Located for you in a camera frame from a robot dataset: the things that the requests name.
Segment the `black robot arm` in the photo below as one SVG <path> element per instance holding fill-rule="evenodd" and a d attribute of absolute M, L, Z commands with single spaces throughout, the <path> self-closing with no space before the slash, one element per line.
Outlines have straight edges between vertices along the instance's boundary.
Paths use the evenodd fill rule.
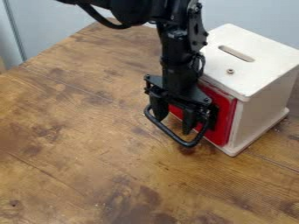
<path fill-rule="evenodd" d="M 169 107 L 181 110 L 181 133 L 196 126 L 210 125 L 210 98 L 197 87 L 208 44 L 208 32 L 201 22 L 198 0 L 55 0 L 78 6 L 105 27 L 124 30 L 145 23 L 156 27 L 162 73 L 144 77 L 144 92 L 149 96 L 149 119 L 157 125 L 168 116 Z"/>

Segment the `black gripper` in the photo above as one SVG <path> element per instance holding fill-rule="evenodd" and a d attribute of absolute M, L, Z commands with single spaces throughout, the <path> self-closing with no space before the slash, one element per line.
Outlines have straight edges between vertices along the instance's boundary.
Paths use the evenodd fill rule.
<path fill-rule="evenodd" d="M 205 133 L 217 114 L 212 99 L 198 88 L 198 78 L 202 75 L 205 58 L 196 53 L 190 60 L 178 65 L 161 62 L 162 75 L 144 77 L 144 92 L 149 97 L 153 117 L 160 122 L 174 106 L 182 114 L 181 133 L 188 135 L 200 124 L 200 133 Z"/>

